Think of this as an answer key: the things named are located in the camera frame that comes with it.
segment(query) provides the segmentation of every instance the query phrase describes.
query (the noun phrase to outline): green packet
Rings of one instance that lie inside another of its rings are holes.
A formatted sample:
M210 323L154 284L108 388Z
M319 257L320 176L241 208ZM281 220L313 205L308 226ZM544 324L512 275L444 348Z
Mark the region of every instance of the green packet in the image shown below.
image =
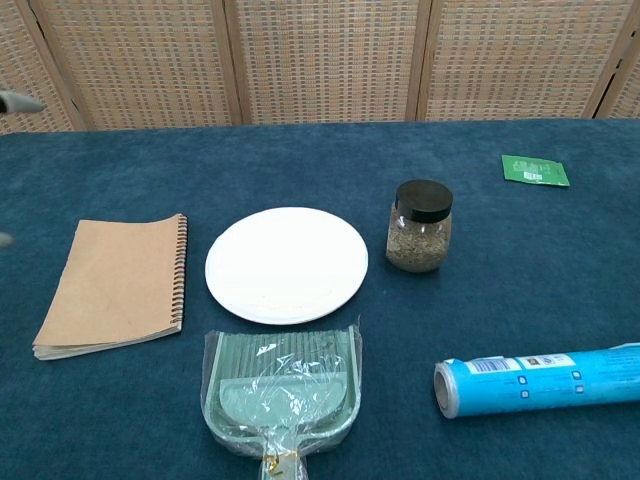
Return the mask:
M534 185L569 186L569 179L560 162L552 162L542 158L502 155L502 168L506 180Z

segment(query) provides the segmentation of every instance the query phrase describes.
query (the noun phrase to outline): notebook spiral binding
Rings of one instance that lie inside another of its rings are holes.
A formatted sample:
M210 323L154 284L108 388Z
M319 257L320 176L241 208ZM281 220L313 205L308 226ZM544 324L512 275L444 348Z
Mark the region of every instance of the notebook spiral binding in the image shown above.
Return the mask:
M178 241L173 263L173 298L171 300L171 323L182 321L184 311L185 264L187 261L187 217L178 220Z

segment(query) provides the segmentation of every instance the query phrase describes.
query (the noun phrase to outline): dustpan handle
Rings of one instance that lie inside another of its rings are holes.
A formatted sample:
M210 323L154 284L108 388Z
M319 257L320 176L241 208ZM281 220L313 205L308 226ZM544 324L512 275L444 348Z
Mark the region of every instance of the dustpan handle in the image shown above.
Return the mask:
M298 452L265 455L260 469L261 480L308 480L309 478Z

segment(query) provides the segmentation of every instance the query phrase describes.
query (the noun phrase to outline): spiral notebook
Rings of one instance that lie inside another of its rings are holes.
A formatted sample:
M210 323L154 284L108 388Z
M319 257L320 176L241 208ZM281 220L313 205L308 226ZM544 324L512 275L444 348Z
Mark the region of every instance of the spiral notebook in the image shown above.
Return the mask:
M40 360L153 340L182 328L187 218L81 220L40 332Z

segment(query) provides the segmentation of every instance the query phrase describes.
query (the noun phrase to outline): table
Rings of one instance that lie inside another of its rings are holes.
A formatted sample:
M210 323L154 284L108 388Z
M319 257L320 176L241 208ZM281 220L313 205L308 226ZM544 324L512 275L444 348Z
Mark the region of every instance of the table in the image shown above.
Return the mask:
M209 294L204 261L234 221L294 205L365 239L362 407L311 479L637 478L640 404L446 420L437 361L591 350L640 339L640 121L250 126L0 137L0 477L257 478L200 412L204 335L265 332ZM568 189L506 182L500 154L564 163ZM433 275L384 258L395 188L454 192L450 256ZM31 342L81 218L189 217L183 331L40 362Z

